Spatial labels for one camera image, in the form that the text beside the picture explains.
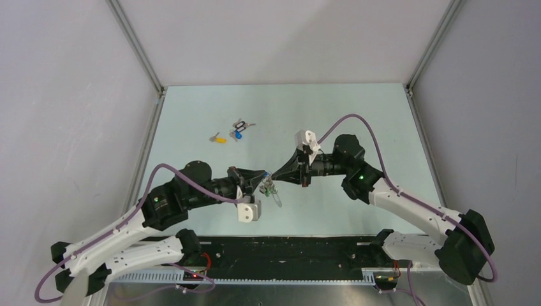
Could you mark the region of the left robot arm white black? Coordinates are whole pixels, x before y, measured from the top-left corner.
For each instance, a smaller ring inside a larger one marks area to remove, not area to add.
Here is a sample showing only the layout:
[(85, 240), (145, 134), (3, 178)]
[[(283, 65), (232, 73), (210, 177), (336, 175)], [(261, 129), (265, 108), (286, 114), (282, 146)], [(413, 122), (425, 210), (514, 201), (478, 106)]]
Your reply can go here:
[(128, 273), (169, 263), (195, 265), (202, 249), (195, 232), (182, 229), (151, 245), (135, 243), (161, 235), (188, 219), (190, 210), (221, 203), (246, 208), (247, 221), (258, 218), (254, 191), (266, 177), (264, 170), (229, 167), (223, 178), (213, 178), (211, 167), (192, 161), (174, 178), (157, 187), (147, 187), (138, 204), (97, 234), (78, 243), (57, 242), (51, 255), (61, 271), (55, 276), (56, 289), (63, 293), (82, 270), (88, 272), (85, 295)]

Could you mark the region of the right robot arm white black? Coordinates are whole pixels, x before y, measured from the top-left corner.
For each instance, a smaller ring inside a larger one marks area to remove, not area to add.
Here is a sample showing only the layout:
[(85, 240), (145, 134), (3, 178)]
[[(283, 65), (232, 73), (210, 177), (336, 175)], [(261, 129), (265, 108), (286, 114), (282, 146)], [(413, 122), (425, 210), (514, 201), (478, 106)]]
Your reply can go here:
[(404, 219), (422, 235), (381, 231), (371, 248), (372, 261), (387, 266), (394, 260), (437, 265), (454, 281), (472, 285), (495, 246), (484, 217), (475, 210), (460, 213), (445, 207), (422, 204), (392, 184), (384, 172), (364, 159), (365, 150), (355, 135), (339, 135), (330, 154), (319, 151), (315, 135), (300, 131), (293, 156), (272, 174), (276, 181), (308, 187), (313, 177), (343, 176), (341, 187), (352, 200), (382, 208)]

